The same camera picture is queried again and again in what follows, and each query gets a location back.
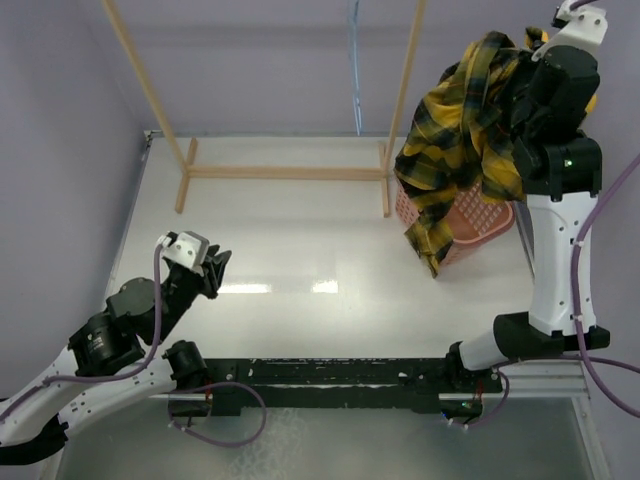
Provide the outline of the yellow black plaid shirt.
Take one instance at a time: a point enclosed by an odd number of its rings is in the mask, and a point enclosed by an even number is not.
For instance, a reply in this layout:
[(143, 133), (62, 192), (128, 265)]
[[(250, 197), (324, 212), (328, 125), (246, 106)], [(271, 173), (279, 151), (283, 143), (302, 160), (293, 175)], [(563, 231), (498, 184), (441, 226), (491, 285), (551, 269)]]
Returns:
[(396, 156), (395, 176), (418, 213), (405, 236), (432, 275), (453, 245), (446, 216), (458, 191), (480, 183), (488, 203), (525, 201), (498, 97), (519, 53), (543, 44), (539, 29), (528, 29), (527, 39), (521, 49), (491, 31), (471, 43), (419, 102)]

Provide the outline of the blue wire hanger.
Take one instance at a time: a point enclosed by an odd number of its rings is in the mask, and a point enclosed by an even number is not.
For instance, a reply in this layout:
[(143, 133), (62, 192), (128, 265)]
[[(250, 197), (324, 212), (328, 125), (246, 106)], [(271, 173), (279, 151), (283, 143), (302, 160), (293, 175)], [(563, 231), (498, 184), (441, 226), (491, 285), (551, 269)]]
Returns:
[(351, 74), (352, 106), (354, 113), (355, 132), (357, 136), (362, 135), (363, 117), (361, 106), (361, 88), (359, 78), (358, 59), (358, 20), (359, 20), (359, 0), (348, 2), (347, 25), (348, 25), (348, 58)]

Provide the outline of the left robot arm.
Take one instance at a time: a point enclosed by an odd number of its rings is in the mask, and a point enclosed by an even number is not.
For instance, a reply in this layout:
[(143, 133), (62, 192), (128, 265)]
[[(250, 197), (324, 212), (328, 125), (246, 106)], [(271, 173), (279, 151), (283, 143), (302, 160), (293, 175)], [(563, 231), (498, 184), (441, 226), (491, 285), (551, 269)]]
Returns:
[(124, 283), (68, 340), (55, 360), (1, 402), (1, 463), (36, 464), (63, 449), (83, 419), (128, 406), (176, 385), (202, 387), (206, 369), (184, 343), (175, 362), (158, 349), (197, 297), (218, 295), (231, 252), (188, 236), (160, 241), (152, 278)]

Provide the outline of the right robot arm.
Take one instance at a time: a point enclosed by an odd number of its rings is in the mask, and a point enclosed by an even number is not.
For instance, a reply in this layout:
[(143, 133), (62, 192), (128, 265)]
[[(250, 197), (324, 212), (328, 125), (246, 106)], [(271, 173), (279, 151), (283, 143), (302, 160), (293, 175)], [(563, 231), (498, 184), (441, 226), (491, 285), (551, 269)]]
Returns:
[(501, 314), (487, 333), (450, 347), (444, 376), (456, 391), (509, 361), (610, 344), (590, 303), (586, 230), (601, 190), (602, 152), (580, 129), (599, 83), (592, 54), (555, 46), (524, 56), (498, 97), (532, 223), (534, 291), (527, 311)]

